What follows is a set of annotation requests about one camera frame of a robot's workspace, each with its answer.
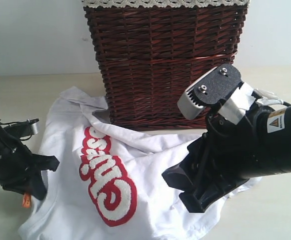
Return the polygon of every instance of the screw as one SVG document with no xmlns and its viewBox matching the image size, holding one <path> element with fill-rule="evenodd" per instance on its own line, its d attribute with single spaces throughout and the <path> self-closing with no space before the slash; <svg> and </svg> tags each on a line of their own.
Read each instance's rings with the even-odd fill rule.
<svg viewBox="0 0 291 240">
<path fill-rule="evenodd" d="M 206 85 L 201 85 L 200 87 L 199 87 L 199 91 L 201 92 L 201 93 L 206 93 L 206 91 L 207 91 L 207 86 Z"/>
<path fill-rule="evenodd" d="M 220 70 L 220 73 L 221 73 L 222 75 L 226 75 L 227 72 L 228 72 L 228 69 L 226 69 L 225 67 L 222 68 L 222 69 Z"/>
</svg>

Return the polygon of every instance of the white lace trim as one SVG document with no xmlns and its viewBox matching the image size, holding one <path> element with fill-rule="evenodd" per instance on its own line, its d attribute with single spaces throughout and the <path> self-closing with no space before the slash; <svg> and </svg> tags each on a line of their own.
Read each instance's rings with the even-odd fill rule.
<svg viewBox="0 0 291 240">
<path fill-rule="evenodd" d="M 198 6 L 200 8 L 205 8 L 208 5 L 212 6 L 233 6 L 246 5 L 250 3 L 250 0 L 81 0 L 84 7 L 97 8 L 97 7 L 118 7 L 124 8 L 126 6 L 138 8 L 145 7 L 151 8 L 157 6 L 159 8 L 173 7 L 179 8 L 181 6 L 187 8 L 193 8 Z"/>
</svg>

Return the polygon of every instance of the wicker basket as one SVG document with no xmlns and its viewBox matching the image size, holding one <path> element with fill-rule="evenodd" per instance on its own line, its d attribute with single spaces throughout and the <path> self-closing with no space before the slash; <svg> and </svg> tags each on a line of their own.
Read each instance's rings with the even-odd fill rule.
<svg viewBox="0 0 291 240">
<path fill-rule="evenodd" d="M 204 128 L 177 107 L 202 74 L 233 63 L 247 5 L 84 7 L 113 124 L 143 131 Z"/>
</svg>

